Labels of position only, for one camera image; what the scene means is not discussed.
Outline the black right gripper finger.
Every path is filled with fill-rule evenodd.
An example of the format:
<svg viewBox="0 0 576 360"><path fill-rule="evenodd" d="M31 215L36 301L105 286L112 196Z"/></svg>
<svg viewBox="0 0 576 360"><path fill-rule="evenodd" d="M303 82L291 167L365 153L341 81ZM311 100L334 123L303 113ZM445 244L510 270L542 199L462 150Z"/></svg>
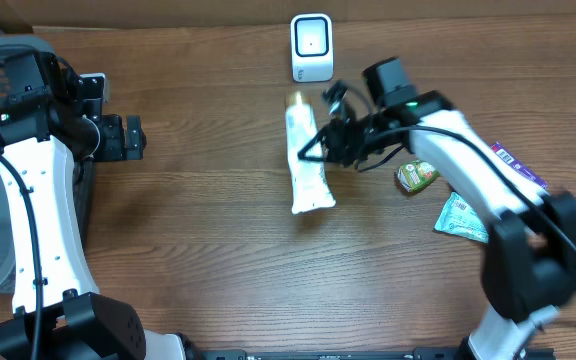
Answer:
<svg viewBox="0 0 576 360"><path fill-rule="evenodd" d="M329 114L333 118L341 120L356 119L355 109L345 98L348 90L349 86L342 80L338 80L322 93L322 100L328 105Z"/></svg>
<svg viewBox="0 0 576 360"><path fill-rule="evenodd" d="M311 162L311 163L330 163L330 159L327 154L322 150L322 145L325 144L325 138L329 132L329 126L323 126L316 135L309 140L298 152L297 158L300 161ZM321 151L320 155L311 154L312 150L319 149Z"/></svg>

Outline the white tube gold cap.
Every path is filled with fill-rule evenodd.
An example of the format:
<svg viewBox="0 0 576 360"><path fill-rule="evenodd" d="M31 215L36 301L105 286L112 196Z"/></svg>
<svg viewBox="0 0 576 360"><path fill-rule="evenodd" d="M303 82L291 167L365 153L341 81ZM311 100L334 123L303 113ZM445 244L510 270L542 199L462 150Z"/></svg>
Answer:
<svg viewBox="0 0 576 360"><path fill-rule="evenodd" d="M314 110L303 92L296 91L287 96L285 123L293 194L292 214L334 207L336 200L325 177Z"/></svg>

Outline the green yellow drink pouch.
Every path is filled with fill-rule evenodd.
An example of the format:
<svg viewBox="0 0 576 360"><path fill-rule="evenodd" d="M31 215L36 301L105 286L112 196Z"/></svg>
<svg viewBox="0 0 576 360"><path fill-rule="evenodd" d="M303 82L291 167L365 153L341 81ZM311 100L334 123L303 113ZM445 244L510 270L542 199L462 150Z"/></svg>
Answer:
<svg viewBox="0 0 576 360"><path fill-rule="evenodd" d="M439 172L426 161L413 160L402 164L395 176L407 192L415 193L434 182L439 177Z"/></svg>

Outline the teal snack packet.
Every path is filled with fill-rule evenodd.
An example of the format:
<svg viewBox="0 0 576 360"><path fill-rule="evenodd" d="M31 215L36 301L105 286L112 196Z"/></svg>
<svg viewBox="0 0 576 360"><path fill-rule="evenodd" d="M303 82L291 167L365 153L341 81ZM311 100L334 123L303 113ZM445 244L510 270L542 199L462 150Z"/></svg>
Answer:
<svg viewBox="0 0 576 360"><path fill-rule="evenodd" d="M452 192L434 225L434 229L450 235L487 243L485 225L473 208L456 192Z"/></svg>

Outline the purple square packet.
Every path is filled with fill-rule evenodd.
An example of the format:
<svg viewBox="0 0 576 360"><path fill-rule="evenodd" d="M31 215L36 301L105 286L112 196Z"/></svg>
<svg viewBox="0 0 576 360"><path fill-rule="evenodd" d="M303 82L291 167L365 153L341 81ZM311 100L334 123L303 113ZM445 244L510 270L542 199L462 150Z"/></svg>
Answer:
<svg viewBox="0 0 576 360"><path fill-rule="evenodd" d="M517 173L527 178L528 180L539 185L543 189L548 188L548 184L529 169L525 164L518 160L509 150L507 150L501 143L495 142L491 145L492 151L501 158L507 165L513 168Z"/></svg>

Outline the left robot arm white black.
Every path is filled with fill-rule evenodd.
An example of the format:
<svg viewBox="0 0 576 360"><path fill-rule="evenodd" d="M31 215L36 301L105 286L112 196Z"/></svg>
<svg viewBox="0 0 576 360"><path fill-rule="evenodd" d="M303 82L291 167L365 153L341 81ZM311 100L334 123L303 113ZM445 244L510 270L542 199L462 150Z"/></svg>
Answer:
<svg viewBox="0 0 576 360"><path fill-rule="evenodd" d="M104 114L105 76L78 74L53 53L26 50L0 68L12 89L0 108L0 176L16 262L0 355L191 359L186 337L149 331L131 305L101 295L84 256L75 166L141 159L147 140L140 119Z"/></svg>

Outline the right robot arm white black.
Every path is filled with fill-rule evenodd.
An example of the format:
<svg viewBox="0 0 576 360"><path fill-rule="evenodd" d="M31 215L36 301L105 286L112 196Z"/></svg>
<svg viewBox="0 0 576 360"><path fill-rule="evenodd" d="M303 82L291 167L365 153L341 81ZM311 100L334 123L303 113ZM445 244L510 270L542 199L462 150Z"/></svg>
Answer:
<svg viewBox="0 0 576 360"><path fill-rule="evenodd" d="M434 166L483 222L488 234L481 274L488 309L452 359L551 359L532 338L576 294L576 199L512 170L442 93L419 93L399 58L366 68L374 110L358 118L348 86L324 92L332 118L301 145L298 159L359 165L400 145Z"/></svg>

